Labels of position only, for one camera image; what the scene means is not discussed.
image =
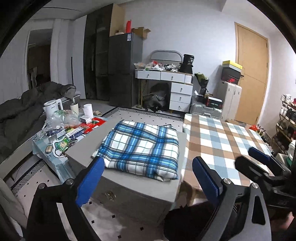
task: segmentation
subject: doorway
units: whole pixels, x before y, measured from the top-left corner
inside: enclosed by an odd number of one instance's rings
[[[235,23],[235,29],[236,62],[243,66],[243,77],[239,81],[242,93],[235,120],[254,125],[261,113],[267,87],[268,39],[238,23]]]
[[[52,29],[32,30],[29,35],[27,74],[29,89],[50,80]]]

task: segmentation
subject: wooden door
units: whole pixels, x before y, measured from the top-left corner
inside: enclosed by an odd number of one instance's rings
[[[236,62],[243,66],[239,86],[241,98],[235,120],[256,124],[261,113],[268,76],[268,40],[253,30],[235,23]]]

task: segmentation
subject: brown and white checkered tablecloth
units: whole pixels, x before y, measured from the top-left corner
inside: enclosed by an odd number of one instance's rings
[[[184,181],[193,189],[201,191],[192,171],[192,160],[196,156],[201,156],[221,178],[229,178],[236,185],[249,186],[252,183],[235,169],[234,161],[238,156],[243,155],[270,172],[267,166],[248,155],[248,149],[251,146],[271,155],[259,134],[253,130],[210,117],[186,114],[183,132],[187,133],[185,154],[187,165]]]

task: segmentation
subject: dark gray blanket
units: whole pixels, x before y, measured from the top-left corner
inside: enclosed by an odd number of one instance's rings
[[[43,104],[53,99],[72,99],[75,86],[47,82],[27,90],[20,99],[0,105],[0,163],[15,149],[41,130],[46,116]]]

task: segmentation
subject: drawer knob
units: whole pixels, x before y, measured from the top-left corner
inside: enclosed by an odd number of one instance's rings
[[[115,198],[116,198],[116,196],[115,196],[115,194],[113,193],[113,192],[111,192],[111,191],[109,191],[109,192],[106,192],[105,193],[105,196],[110,200],[110,201],[115,201]]]

